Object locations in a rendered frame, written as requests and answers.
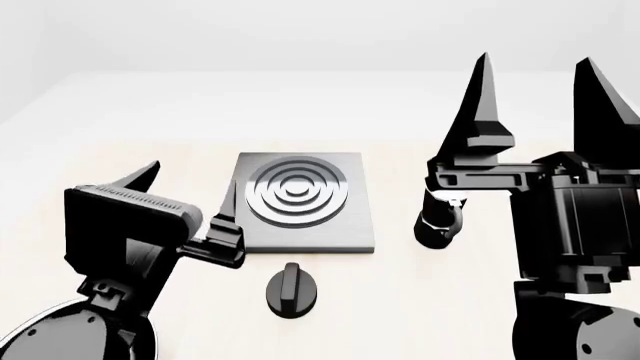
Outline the black moka pot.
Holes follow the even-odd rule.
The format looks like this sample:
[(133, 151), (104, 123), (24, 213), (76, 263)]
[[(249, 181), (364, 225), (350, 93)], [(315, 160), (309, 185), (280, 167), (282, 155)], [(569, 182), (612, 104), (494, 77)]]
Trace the black moka pot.
[(426, 248), (447, 248), (462, 230), (465, 191), (424, 191), (422, 209), (414, 224), (414, 237)]

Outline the square silver stove plate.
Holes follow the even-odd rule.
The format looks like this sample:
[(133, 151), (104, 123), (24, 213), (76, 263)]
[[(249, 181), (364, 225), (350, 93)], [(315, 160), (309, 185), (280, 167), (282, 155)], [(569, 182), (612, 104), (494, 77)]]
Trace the square silver stove plate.
[(242, 152), (233, 179), (248, 252), (373, 253), (360, 153)]

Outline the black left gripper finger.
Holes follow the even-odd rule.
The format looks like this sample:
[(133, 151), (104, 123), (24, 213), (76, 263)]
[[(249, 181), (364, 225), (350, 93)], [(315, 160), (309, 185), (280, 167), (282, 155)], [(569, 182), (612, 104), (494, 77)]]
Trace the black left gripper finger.
[(147, 192), (161, 168), (160, 161), (152, 161), (145, 167), (136, 170), (128, 176), (118, 179), (116, 186), (118, 188), (126, 188), (133, 191)]
[(209, 223), (205, 240), (208, 250), (222, 260), (244, 260), (244, 230), (236, 223), (237, 183), (231, 180), (219, 212)]

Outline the black oval stove knob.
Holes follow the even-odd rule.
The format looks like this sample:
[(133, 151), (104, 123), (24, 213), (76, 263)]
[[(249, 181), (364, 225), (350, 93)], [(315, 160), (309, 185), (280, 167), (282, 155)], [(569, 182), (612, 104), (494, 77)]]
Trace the black oval stove knob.
[(297, 319), (314, 308), (318, 296), (314, 278), (298, 263), (287, 263), (268, 282), (265, 292), (266, 302), (278, 317)]

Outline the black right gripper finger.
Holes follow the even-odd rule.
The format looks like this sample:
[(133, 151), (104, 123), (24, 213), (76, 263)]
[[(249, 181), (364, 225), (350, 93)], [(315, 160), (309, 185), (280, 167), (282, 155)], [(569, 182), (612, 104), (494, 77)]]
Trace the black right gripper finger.
[(514, 146), (513, 134), (499, 121), (493, 67), (483, 53), (435, 158), (454, 166), (496, 166), (498, 154)]
[(591, 162), (640, 162), (640, 115), (589, 57), (575, 67), (573, 109), (575, 152)]

